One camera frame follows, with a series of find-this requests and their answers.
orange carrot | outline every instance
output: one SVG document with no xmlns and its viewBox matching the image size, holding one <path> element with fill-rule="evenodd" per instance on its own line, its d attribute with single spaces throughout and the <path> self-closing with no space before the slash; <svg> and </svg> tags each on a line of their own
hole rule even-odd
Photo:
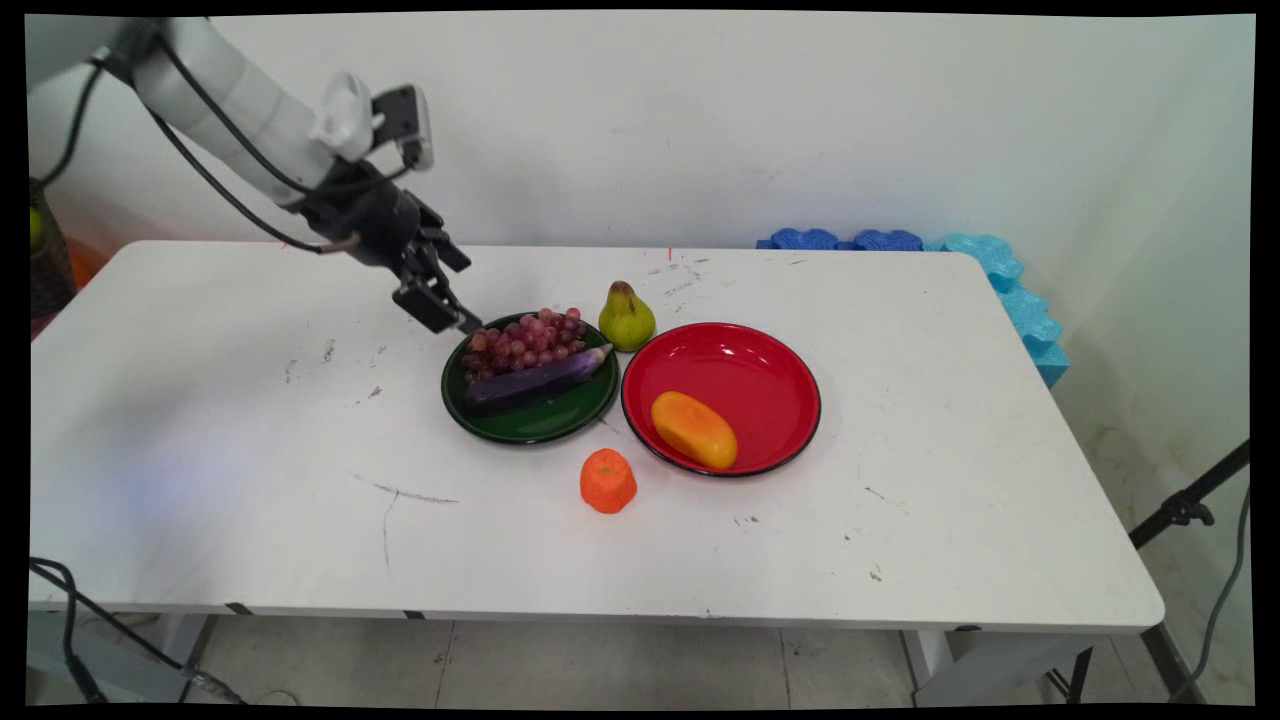
<svg viewBox="0 0 1280 720">
<path fill-rule="evenodd" d="M 631 465 L 617 450 L 596 450 L 582 462 L 582 500 L 600 512 L 613 514 L 636 496 Z"/>
</svg>

black cable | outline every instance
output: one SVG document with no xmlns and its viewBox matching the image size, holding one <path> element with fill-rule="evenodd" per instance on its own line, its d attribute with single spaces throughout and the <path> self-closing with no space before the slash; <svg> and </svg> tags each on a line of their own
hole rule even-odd
<svg viewBox="0 0 1280 720">
<path fill-rule="evenodd" d="M 59 573 L 61 573 L 63 577 L 67 579 L 67 582 L 63 582 L 63 580 L 59 580 L 58 578 L 55 578 L 51 573 L 49 573 L 47 570 L 45 570 L 42 568 L 42 565 L 58 569 Z M 116 630 L 119 630 L 122 634 L 124 634 L 124 637 L 127 637 L 131 641 L 138 643 L 138 646 L 142 647 L 142 650 L 146 650 L 152 656 L 155 656 L 156 660 L 159 660 L 160 662 L 164 662 L 169 667 L 173 667 L 174 670 L 177 670 L 179 674 L 182 674 L 182 676 L 187 678 L 188 680 L 191 680 L 192 683 L 195 683 L 201 689 L 204 689 L 206 692 L 210 692 L 215 697 L 219 697 L 219 698 L 225 700 L 228 702 L 233 702 L 236 705 L 248 705 L 247 702 L 244 702 L 243 698 L 241 698 L 238 694 L 236 694 L 236 692 L 232 691 L 227 685 L 227 683 L 223 683 L 221 680 L 219 680 L 218 678 L 214 678 L 209 673 L 205 673 L 202 670 L 195 670 L 192 667 L 187 667 L 182 662 L 178 662 L 177 660 L 169 657 L 168 655 L 165 655 L 164 651 L 161 651 L 156 646 L 154 646 L 150 642 L 147 642 L 146 638 L 143 638 L 142 635 L 134 633 L 128 625 L 125 625 L 124 623 L 120 623 L 119 620 L 116 620 L 110 612 L 108 612 L 106 610 L 102 610 L 96 602 L 93 602 L 92 600 L 90 600 L 88 597 L 86 597 L 84 593 L 82 593 L 78 589 L 76 589 L 76 579 L 72 577 L 72 571 L 68 570 L 65 565 L 61 565 L 59 562 L 54 562 L 52 560 L 44 560 L 41 557 L 29 557 L 28 559 L 28 569 L 32 573 L 35 573 L 35 574 L 40 575 L 41 578 L 44 578 L 44 579 L 49 580 L 50 583 L 52 583 L 54 587 L 56 587 L 56 588 L 61 589 L 63 592 L 65 592 L 67 597 L 68 597 L 69 607 L 73 609 L 73 606 L 74 606 L 74 603 L 77 601 L 84 603 L 84 607 L 88 607 L 90 610 L 93 611 L 95 615 L 97 615 L 102 620 L 106 620 L 106 623 L 109 625 L 111 625 L 113 628 L 115 628 Z M 72 621 L 68 624 L 68 628 L 72 628 L 73 625 L 74 625 L 74 618 L 72 618 Z M 70 643 L 70 630 L 69 629 L 64 634 L 64 643 L 67 643 L 67 644 Z M 88 684 L 92 685 L 93 691 L 97 691 L 97 684 L 93 683 L 93 678 L 92 678 L 92 675 L 90 675 L 88 669 L 84 667 L 84 665 L 79 661 L 78 657 L 72 656 L 72 659 L 78 665 L 78 669 L 73 667 L 72 664 L 70 664 L 70 661 L 68 661 L 68 669 L 72 670 L 72 676 L 77 678 L 77 684 L 79 684 L 81 680 L 83 679 Z M 106 702 L 106 697 L 105 696 L 102 696 L 101 700 L 90 700 L 88 693 L 86 693 L 86 700 L 88 700 L 90 702 Z"/>
<path fill-rule="evenodd" d="M 307 242 L 302 242 L 301 240 L 293 240 L 292 237 L 271 227 L 262 218 L 255 215 L 253 211 L 246 208 L 243 202 L 237 200 L 236 196 L 232 195 L 229 190 L 223 187 L 223 183 L 218 182 L 218 178 L 215 178 L 212 173 L 210 173 L 207 169 L 205 169 L 204 165 L 200 164 L 200 160 L 197 160 L 196 156 L 191 154 L 191 150 L 187 150 L 187 146 L 183 145 L 180 140 L 178 140 L 178 136 L 174 135 L 173 128 L 169 127 L 169 123 L 164 122 L 164 118 L 161 118 L 160 115 L 155 114 L 151 110 L 147 111 L 151 113 L 151 119 L 154 119 L 156 124 L 160 126 L 160 132 L 163 132 L 164 136 L 169 138 L 169 142 L 172 142 L 173 146 L 178 149 L 178 152 L 180 152 L 182 156 L 186 158 L 187 163 L 189 163 L 191 167 L 195 168 L 197 173 L 200 173 L 200 177 L 205 178 L 205 182 L 207 182 L 215 191 L 218 191 L 218 195 L 221 195 L 223 200 L 230 202 L 232 206 L 239 210 L 241 215 L 248 218 L 251 223 L 265 231 L 271 237 L 279 240 L 280 242 L 291 247 L 297 247 L 298 250 L 306 250 L 307 252 L 315 252 L 316 255 L 321 255 L 329 251 L 329 247 L 335 247 L 333 245 L 330 246 L 311 245 Z"/>
<path fill-rule="evenodd" d="M 50 183 L 63 174 L 67 165 L 72 163 L 72 154 L 76 152 L 76 142 L 79 140 L 79 127 L 84 120 L 84 109 L 88 108 L 88 97 L 93 94 L 93 86 L 97 85 L 97 78 L 102 76 L 102 63 L 95 60 L 91 64 L 93 65 L 93 70 L 88 73 L 88 78 L 81 87 L 81 97 L 79 101 L 76 102 L 76 114 L 72 115 L 72 129 L 67 136 L 67 146 L 63 149 L 63 156 L 59 158 L 54 169 L 49 170 L 49 174 L 36 181 L 35 192 L 41 192 L 49 187 Z"/>
<path fill-rule="evenodd" d="M 1235 584 L 1235 579 L 1240 577 L 1240 569 L 1244 568 L 1244 523 L 1249 519 L 1249 491 L 1253 484 L 1244 489 L 1244 502 L 1240 507 L 1240 520 L 1235 527 L 1235 566 L 1231 568 L 1231 575 L 1226 578 L 1226 584 L 1222 585 L 1222 592 L 1217 596 L 1217 602 L 1213 603 L 1213 611 L 1208 614 L 1208 625 L 1204 626 L 1204 644 L 1201 647 L 1201 661 L 1196 666 L 1196 671 L 1192 673 L 1190 678 L 1183 683 L 1183 687 L 1178 688 L 1178 692 L 1169 696 L 1167 702 L 1175 702 L 1183 693 L 1185 693 L 1196 680 L 1199 679 L 1201 674 L 1204 673 L 1204 667 L 1208 666 L 1208 651 L 1210 643 L 1213 641 L 1213 626 L 1217 625 L 1217 614 L 1222 611 L 1222 606 L 1226 605 L 1226 596 L 1231 592 L 1231 585 Z"/>
<path fill-rule="evenodd" d="M 81 694 L 84 696 L 84 702 L 90 705 L 102 705 L 108 702 L 106 696 L 99 689 L 97 683 L 93 682 L 93 675 L 84 666 L 84 662 L 76 655 L 76 650 L 72 647 L 72 633 L 76 630 L 76 579 L 72 577 L 72 571 L 67 569 L 65 565 L 60 562 L 54 562 L 52 560 L 44 560 L 40 557 L 31 557 L 29 565 L 32 570 L 46 573 L 41 565 L 52 568 L 58 570 L 63 579 L 67 582 L 67 587 L 72 588 L 67 593 L 67 621 L 63 624 L 63 662 L 67 664 L 67 671 L 70 673 L 72 680 L 76 682 L 76 687 L 79 689 Z"/>
<path fill-rule="evenodd" d="M 294 181 L 289 176 L 287 176 L 283 172 L 280 172 L 280 169 L 276 168 L 274 164 L 271 164 L 271 161 L 268 160 L 266 156 L 262 155 L 262 152 L 259 151 L 259 149 L 253 146 L 253 142 L 250 141 L 250 138 L 246 137 L 244 133 L 241 132 L 241 129 L 238 127 L 236 127 L 236 123 L 232 122 L 232 119 L 227 115 L 225 111 L 223 111 L 221 106 L 218 105 L 218 101 L 214 100 L 212 96 L 210 96 L 207 91 L 205 91 L 205 87 L 202 85 L 200 85 L 200 81 L 196 79 L 196 76 L 193 76 L 191 73 L 191 70 L 187 69 L 187 65 L 182 61 L 182 59 L 178 58 L 178 53 L 175 53 L 174 49 L 173 49 L 173 46 L 169 45 L 169 40 L 165 38 L 163 33 L 156 33 L 156 40 L 157 40 L 157 42 L 160 45 L 160 50 L 163 50 L 164 54 L 169 58 L 169 61 L 173 63 L 173 67 L 178 69 L 178 74 L 182 76 L 182 79 L 187 81 L 187 85 L 191 86 L 191 90 L 193 90 L 196 92 L 196 95 L 200 96 L 200 99 L 205 102 L 205 105 L 209 108 L 209 110 L 223 123 L 223 127 L 225 127 L 227 131 L 232 133 L 232 137 L 234 137 L 241 143 L 241 146 L 244 147 L 244 150 L 255 160 L 257 160 L 262 165 L 262 168 L 266 169 L 266 172 L 271 173 L 271 176 L 275 179 L 280 181 L 282 183 L 284 183 L 289 188 L 296 190 L 296 191 L 302 192 L 302 193 L 308 195 L 308 196 L 310 195 L 347 195 L 347 193 L 352 193 L 352 192 L 362 192 L 362 191 L 369 190 L 371 187 L 375 187 L 375 186 L 378 186 L 379 183 L 383 183 L 383 182 L 394 181 L 397 178 L 403 177 L 406 173 L 410 172 L 411 168 L 408 168 L 406 165 L 406 167 L 401 168 L 399 170 L 397 170 L 397 172 L 394 172 L 394 173 L 392 173 L 389 176 L 383 176 L 383 177 L 379 177 L 379 178 L 372 178 L 372 179 L 361 181 L 361 182 L 349 183 L 349 184 L 334 184 L 334 186 L 321 186 L 321 187 L 307 187 L 307 186 L 305 186 L 305 184 Z"/>
<path fill-rule="evenodd" d="M 1062 678 L 1062 674 L 1059 673 L 1056 667 L 1050 673 L 1044 673 L 1044 676 L 1048 678 L 1048 682 L 1052 683 L 1055 688 L 1057 688 L 1057 692 L 1062 693 L 1062 697 L 1071 697 L 1071 691 L 1066 687 L 1066 679 Z"/>
<path fill-rule="evenodd" d="M 37 575 L 40 575 L 41 578 L 49 580 L 56 588 L 59 588 L 63 592 L 65 592 L 69 597 L 72 597 L 72 598 L 78 600 L 79 602 L 82 602 L 84 605 L 84 607 L 88 607 L 90 610 L 93 611 L 95 615 L 97 615 L 99 618 L 101 618 L 102 620 L 105 620 L 109 625 L 111 625 L 113 628 L 115 628 L 116 630 L 119 630 L 120 633 L 123 633 L 131 641 L 133 641 L 133 642 L 138 643 L 140 646 L 142 646 L 142 650 L 146 650 L 147 652 L 150 652 L 151 655 L 154 655 L 155 659 L 159 660 L 160 662 L 164 662 L 165 665 L 168 665 L 169 667 L 173 667 L 174 670 L 182 670 L 182 662 L 178 662 L 177 660 L 174 660 L 174 659 L 169 657 L 168 655 L 165 655 L 164 651 L 161 651 L 156 646 L 154 646 L 150 642 L 147 642 L 147 639 L 143 638 L 142 635 L 134 633 L 124 623 L 120 623 L 119 620 L 116 620 L 115 618 L 113 618 L 110 612 L 108 612 L 106 610 L 102 610 L 96 602 L 93 602 L 92 600 L 84 597 L 84 593 L 82 593 L 78 589 L 76 589 L 74 582 L 72 582 L 72 583 L 63 583 L 61 580 L 59 580 L 58 578 L 55 578 L 51 573 L 49 573 L 47 570 L 45 570 L 44 568 L 40 566 L 40 565 L 46 565 L 46 564 L 47 565 L 55 565 L 55 564 L 52 564 L 49 560 L 41 560 L 40 557 L 32 557 L 31 559 L 31 571 L 35 573 L 35 574 L 37 574 Z"/>
</svg>

papaya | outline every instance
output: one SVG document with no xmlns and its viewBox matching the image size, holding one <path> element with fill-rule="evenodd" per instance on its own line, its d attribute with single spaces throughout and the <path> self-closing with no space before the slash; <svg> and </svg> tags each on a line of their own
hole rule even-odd
<svg viewBox="0 0 1280 720">
<path fill-rule="evenodd" d="M 653 427 L 667 445 L 695 462 L 727 470 L 737 460 L 737 437 L 724 418 L 703 402 L 668 391 L 653 401 Z"/>
</svg>

purple eggplant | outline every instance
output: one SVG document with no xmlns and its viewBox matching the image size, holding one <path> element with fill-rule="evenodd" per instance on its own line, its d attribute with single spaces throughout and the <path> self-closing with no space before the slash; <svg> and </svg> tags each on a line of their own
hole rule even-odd
<svg viewBox="0 0 1280 720">
<path fill-rule="evenodd" d="M 613 345 L 591 347 L 540 368 L 476 380 L 467 388 L 462 405 L 468 413 L 481 415 L 554 397 L 591 379 L 591 373 L 604 364 L 612 350 Z"/>
</svg>

black border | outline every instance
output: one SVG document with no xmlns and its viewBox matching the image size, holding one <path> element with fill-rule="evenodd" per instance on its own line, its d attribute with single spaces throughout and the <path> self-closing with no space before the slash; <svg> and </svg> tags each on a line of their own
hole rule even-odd
<svg viewBox="0 0 1280 720">
<path fill-rule="evenodd" d="M 521 315 L 536 315 L 536 314 L 538 314 L 538 310 L 534 310 L 532 313 L 529 313 L 529 311 L 525 311 L 525 313 L 512 313 L 511 315 L 504 315 L 502 318 L 498 318 L 497 320 L 494 320 L 492 323 L 488 323 L 488 324 L 485 324 L 483 327 L 485 329 L 497 328 L 497 329 L 500 331 L 502 329 L 500 325 L 503 323 L 512 323 L 512 322 L 515 322 L 515 320 L 512 320 L 512 318 L 518 319 Z M 608 338 L 604 337 L 604 333 L 602 333 L 599 329 L 596 329 L 595 325 L 593 325 L 591 323 L 586 323 L 586 322 L 582 322 L 582 320 L 579 320 L 579 322 L 581 322 L 582 324 L 585 324 L 586 329 L 594 332 L 595 334 L 598 334 L 602 338 L 604 338 L 605 341 L 608 341 Z M 474 428 L 474 427 L 471 427 L 471 425 L 468 425 L 466 423 L 466 419 L 461 416 L 461 414 L 462 414 L 461 410 L 456 410 L 449 404 L 449 387 L 448 387 L 449 368 L 453 366 L 453 364 L 458 361 L 458 357 L 462 355 L 462 352 L 466 351 L 466 346 L 467 346 L 467 341 L 468 340 L 470 340 L 470 336 L 467 336 L 466 338 L 463 338 L 462 342 L 460 342 L 458 346 L 456 348 L 453 348 L 453 352 L 449 354 L 449 359 L 445 360 L 445 363 L 444 363 L 444 369 L 440 370 L 440 400 L 444 402 L 444 410 L 449 414 L 451 418 L 453 418 L 453 421 L 457 423 L 458 427 L 461 427 L 463 430 L 474 434 L 475 437 L 477 437 L 480 439 L 486 439 L 489 442 L 497 442 L 498 445 L 515 445 L 515 446 L 521 446 L 521 445 L 540 445 L 540 443 L 544 443 L 544 442 L 557 441 L 557 439 L 561 439 L 563 437 L 568 437 L 568 436 L 576 433 L 577 430 L 581 430 L 582 428 L 590 425 L 591 421 L 596 420 L 600 415 L 603 415 L 604 413 L 608 413 L 609 407 L 613 406 L 613 401 L 617 400 L 617 397 L 622 393 L 622 379 L 623 378 L 620 378 L 618 382 L 616 382 L 613 384 L 613 392 L 609 393 L 609 398 L 600 404 L 600 409 L 599 410 L 596 410 L 589 418 L 586 418 L 585 420 L 582 420 L 581 424 L 570 425 L 564 432 L 554 434 L 554 436 L 550 436 L 550 437 L 544 437 L 544 438 L 539 438 L 539 439 L 504 439 L 504 438 L 500 438 L 500 437 L 490 437 L 488 434 L 483 434 L 480 432 L 476 432 L 476 428 Z M 617 350 L 614 350 L 613 352 L 609 352 L 609 356 L 605 357 L 604 361 L 605 363 L 613 363 L 613 372 L 614 373 L 618 372 L 618 352 L 617 352 Z"/>
<path fill-rule="evenodd" d="M 741 328 L 744 331 L 751 331 L 751 332 L 760 333 L 764 337 L 767 337 L 767 338 L 772 340 L 773 342 L 776 342 L 776 343 L 781 345 L 782 347 L 785 347 L 786 351 L 790 352 L 791 355 L 795 355 L 795 359 L 800 363 L 800 366 L 804 368 L 804 370 L 806 373 L 809 373 L 809 379 L 813 380 L 813 389 L 814 389 L 815 393 L 818 393 L 818 419 L 814 420 L 814 423 L 813 423 L 813 430 L 809 432 L 809 437 L 805 438 L 804 443 L 801 443 L 800 447 L 796 448 L 795 452 L 792 452 L 791 455 L 783 457 L 782 460 L 777 461 L 776 464 L 769 465 L 768 468 L 762 468 L 759 470 L 751 470 L 750 473 L 717 473 L 714 470 L 703 470 L 700 468 L 690 468 L 687 465 L 684 465 L 684 464 L 678 462 L 676 459 L 668 457 L 667 455 L 659 452 L 658 448 L 655 448 L 652 445 L 649 445 L 649 442 L 645 441 L 644 436 L 640 434 L 640 430 L 636 429 L 635 423 L 631 421 L 631 414 L 627 413 L 627 402 L 625 400 L 626 389 L 627 389 L 627 378 L 631 377 L 631 368 L 635 366 L 636 357 L 640 357 L 640 355 L 644 354 L 644 351 L 649 350 L 653 346 L 653 342 L 655 340 L 658 340 L 659 337 L 662 337 L 662 336 L 664 336 L 667 333 L 673 333 L 673 332 L 684 329 L 684 328 L 692 328 L 692 327 L 698 327 L 698 325 L 721 325 L 721 327 L 727 325 L 727 327 L 731 327 L 731 328 Z M 795 460 L 796 456 L 799 456 L 801 452 L 804 452 L 804 448 L 809 447 L 809 443 L 813 442 L 814 436 L 818 434 L 818 425 L 822 425 L 822 387 L 818 386 L 818 378 L 814 377 L 813 370 L 809 369 L 809 364 L 804 361 L 804 357 L 800 357 L 800 354 L 796 352 L 795 350 L 791 350 L 790 345 L 782 342 L 781 340 L 773 337 L 772 334 L 769 334 L 769 333 L 767 333 L 764 331 L 750 328 L 748 325 L 740 325 L 737 323 L 716 323 L 716 322 L 712 322 L 712 323 L 689 323 L 687 325 L 677 325 L 675 328 L 671 328 L 669 331 L 666 331 L 663 333 L 659 333 L 659 334 L 649 338 L 649 342 L 646 342 L 644 345 L 644 347 L 641 347 L 631 357 L 631 363 L 627 364 L 627 370 L 625 373 L 622 373 L 622 383 L 621 383 L 621 388 L 618 389 L 618 397 L 620 397 L 618 402 L 622 405 L 622 416 L 627 419 L 627 425 L 631 427 L 631 432 L 636 436 L 636 439 L 640 441 L 640 445 L 643 445 L 646 448 L 649 448 L 649 452 L 653 452 L 658 457 L 662 457 L 663 460 L 666 460 L 667 462 L 671 462 L 672 465 L 680 468 L 681 470 L 689 470 L 690 473 L 698 473 L 699 475 L 707 475 L 707 477 L 710 477 L 710 478 L 749 478 L 751 475 L 762 475 L 764 473 L 769 473 L 769 471 L 777 470 L 778 468 L 781 468 L 781 466 L 786 465 L 787 462 Z"/>
</svg>

